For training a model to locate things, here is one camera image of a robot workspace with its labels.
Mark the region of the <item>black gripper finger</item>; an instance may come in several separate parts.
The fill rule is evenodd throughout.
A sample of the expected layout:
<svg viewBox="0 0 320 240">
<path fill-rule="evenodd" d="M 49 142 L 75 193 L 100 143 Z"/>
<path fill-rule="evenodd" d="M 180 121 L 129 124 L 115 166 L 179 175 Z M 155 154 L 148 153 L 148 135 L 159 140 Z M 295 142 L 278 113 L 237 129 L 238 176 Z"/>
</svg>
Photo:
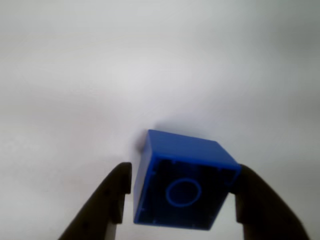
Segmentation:
<svg viewBox="0 0 320 240">
<path fill-rule="evenodd" d="M 241 171 L 231 191 L 236 221 L 245 240 L 308 240 L 302 222 L 282 198 L 251 168 Z"/>
<path fill-rule="evenodd" d="M 132 164 L 122 162 L 100 183 L 59 239 L 114 240 L 131 185 Z"/>
</svg>

